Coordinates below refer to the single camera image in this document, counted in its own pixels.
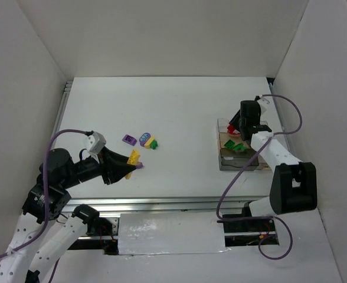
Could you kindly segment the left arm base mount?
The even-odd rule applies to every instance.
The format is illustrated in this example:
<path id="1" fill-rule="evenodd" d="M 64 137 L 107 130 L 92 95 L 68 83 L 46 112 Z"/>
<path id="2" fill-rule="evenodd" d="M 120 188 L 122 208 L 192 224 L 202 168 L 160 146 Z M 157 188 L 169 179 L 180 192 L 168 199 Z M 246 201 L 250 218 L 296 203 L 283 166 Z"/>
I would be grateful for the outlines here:
<path id="1" fill-rule="evenodd" d="M 72 251 L 96 250 L 103 255 L 119 254 L 119 220 L 120 218 L 100 218 L 100 224 L 80 236 L 70 247 Z"/>

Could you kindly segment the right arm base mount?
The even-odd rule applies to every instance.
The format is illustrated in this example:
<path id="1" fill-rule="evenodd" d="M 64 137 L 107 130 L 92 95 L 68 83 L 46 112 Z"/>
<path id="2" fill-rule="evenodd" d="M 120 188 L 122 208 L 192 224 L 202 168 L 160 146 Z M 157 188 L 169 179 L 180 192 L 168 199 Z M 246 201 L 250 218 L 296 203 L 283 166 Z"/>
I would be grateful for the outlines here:
<path id="1" fill-rule="evenodd" d="M 218 220 L 223 225 L 226 247 L 257 246 L 264 239 L 262 245 L 278 245 L 276 227 L 272 219 L 256 219 L 235 222 Z"/>

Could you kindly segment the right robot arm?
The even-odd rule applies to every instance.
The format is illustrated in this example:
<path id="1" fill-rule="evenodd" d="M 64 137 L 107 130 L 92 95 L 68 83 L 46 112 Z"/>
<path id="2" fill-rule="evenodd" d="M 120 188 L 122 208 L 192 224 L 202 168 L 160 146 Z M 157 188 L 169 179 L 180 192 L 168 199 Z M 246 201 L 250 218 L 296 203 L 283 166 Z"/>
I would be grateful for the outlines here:
<path id="1" fill-rule="evenodd" d="M 245 205 L 245 215 L 268 217 L 314 210 L 317 207 L 316 168 L 293 156 L 277 139 L 272 129 L 261 124 L 263 106 L 244 100 L 230 124 L 237 124 L 242 141 L 273 170 L 268 197 Z"/>

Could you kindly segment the long yellow lego plate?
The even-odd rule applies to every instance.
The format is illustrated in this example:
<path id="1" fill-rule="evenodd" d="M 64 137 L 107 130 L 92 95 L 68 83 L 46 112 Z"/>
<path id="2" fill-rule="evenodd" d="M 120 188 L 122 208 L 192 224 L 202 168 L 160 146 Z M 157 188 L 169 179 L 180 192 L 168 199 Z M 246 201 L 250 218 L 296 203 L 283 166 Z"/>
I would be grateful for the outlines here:
<path id="1" fill-rule="evenodd" d="M 140 162 L 140 161 L 139 161 L 139 158 L 140 158 L 140 153 L 139 153 L 139 151 L 136 150 L 136 149 L 133 149 L 132 152 L 131 152 L 131 154 L 130 154 L 130 156 L 129 156 L 129 158 L 128 158 L 127 164 L 131 164 L 131 165 L 136 166 L 136 164 L 137 164 L 138 162 Z"/>

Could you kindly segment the yellow half round lego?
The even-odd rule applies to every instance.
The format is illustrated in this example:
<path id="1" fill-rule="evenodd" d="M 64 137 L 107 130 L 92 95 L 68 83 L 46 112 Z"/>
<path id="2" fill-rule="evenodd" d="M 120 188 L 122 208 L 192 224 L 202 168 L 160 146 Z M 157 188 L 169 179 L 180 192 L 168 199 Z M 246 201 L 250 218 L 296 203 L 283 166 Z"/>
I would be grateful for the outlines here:
<path id="1" fill-rule="evenodd" d="M 155 138 L 153 136 L 150 136 L 150 138 L 147 139 L 147 141 L 145 142 L 145 144 L 143 145 L 144 148 L 146 149 L 150 149 L 151 144 L 155 141 Z"/>

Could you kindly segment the red curved lego brick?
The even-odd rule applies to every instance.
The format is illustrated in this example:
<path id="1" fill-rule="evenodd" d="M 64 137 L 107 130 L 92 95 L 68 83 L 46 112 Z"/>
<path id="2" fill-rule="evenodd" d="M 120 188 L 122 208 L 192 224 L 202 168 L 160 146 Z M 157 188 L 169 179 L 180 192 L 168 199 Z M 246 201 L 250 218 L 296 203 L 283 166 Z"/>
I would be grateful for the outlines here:
<path id="1" fill-rule="evenodd" d="M 233 125 L 229 124 L 227 127 L 227 134 L 230 136 L 239 136 L 240 132 Z"/>

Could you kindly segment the purple round flower lego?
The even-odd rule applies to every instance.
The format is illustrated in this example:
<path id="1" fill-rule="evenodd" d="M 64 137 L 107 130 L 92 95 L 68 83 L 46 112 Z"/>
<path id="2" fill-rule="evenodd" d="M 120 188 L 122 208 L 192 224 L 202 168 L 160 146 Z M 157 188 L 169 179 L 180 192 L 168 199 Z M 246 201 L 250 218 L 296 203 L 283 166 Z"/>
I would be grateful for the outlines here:
<path id="1" fill-rule="evenodd" d="M 140 138 L 139 138 L 139 144 L 144 147 L 145 146 L 145 143 L 151 138 L 151 135 L 150 133 L 146 132 L 146 133 L 143 133 Z"/>

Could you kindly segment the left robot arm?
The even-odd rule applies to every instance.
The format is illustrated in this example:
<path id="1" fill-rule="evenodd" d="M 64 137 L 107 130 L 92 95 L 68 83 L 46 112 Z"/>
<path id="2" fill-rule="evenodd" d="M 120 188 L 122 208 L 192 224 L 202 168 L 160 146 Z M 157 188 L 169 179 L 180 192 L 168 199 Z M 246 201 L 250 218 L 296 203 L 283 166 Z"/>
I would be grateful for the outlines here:
<path id="1" fill-rule="evenodd" d="M 43 282 L 59 259 L 86 232 L 102 232 L 106 223 L 97 210 L 78 205 L 61 228 L 46 243 L 42 240 L 56 223 L 71 196 L 68 189 L 85 181 L 102 177 L 110 185 L 127 177 L 139 162 L 103 148 L 97 158 L 87 157 L 74 163 L 66 149 L 53 149 L 42 173 L 28 193 L 22 214 L 6 255 L 0 260 L 0 282 Z"/>

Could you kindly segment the small green lego brick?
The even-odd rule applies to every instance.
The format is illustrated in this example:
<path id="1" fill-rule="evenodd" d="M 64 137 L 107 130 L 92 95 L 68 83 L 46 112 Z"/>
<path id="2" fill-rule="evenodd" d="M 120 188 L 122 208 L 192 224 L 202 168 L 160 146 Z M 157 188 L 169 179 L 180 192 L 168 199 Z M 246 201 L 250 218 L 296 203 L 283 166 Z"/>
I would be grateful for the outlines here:
<path id="1" fill-rule="evenodd" d="M 153 140 L 150 145 L 149 145 L 150 149 L 155 150 L 158 147 L 158 142 L 156 140 Z"/>

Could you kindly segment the green square lego brick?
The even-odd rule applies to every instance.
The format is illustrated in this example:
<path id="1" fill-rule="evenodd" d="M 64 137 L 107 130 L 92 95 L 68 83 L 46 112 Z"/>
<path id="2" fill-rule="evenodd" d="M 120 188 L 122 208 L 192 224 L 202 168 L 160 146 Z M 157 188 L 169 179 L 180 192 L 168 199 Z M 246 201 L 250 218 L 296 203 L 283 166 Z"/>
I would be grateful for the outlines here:
<path id="1" fill-rule="evenodd" d="M 226 149 L 233 149 L 235 147 L 235 143 L 232 140 L 228 140 L 225 144 L 224 147 Z"/>
<path id="2" fill-rule="evenodd" d="M 233 148 L 234 151 L 236 152 L 243 152 L 246 149 L 243 143 L 236 144 L 235 147 Z"/>

